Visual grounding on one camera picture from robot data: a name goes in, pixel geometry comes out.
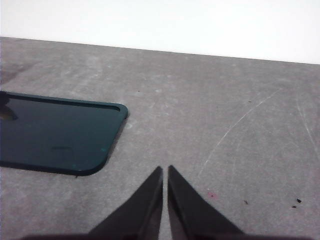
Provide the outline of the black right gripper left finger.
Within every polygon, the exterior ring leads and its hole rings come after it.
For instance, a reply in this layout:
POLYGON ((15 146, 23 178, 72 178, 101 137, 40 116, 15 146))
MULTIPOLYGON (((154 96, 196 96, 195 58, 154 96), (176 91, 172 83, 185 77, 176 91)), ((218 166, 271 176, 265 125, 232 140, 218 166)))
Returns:
POLYGON ((88 234, 95 240, 157 240, 163 209, 163 169, 158 166, 132 196, 88 234))

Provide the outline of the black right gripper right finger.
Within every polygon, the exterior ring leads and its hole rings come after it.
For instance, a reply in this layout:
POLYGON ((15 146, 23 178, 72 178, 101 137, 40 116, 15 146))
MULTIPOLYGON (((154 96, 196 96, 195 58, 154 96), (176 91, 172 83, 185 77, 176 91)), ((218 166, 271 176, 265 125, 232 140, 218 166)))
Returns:
POLYGON ((168 167, 168 203, 188 240, 249 240, 229 219, 206 202, 173 166, 168 167))

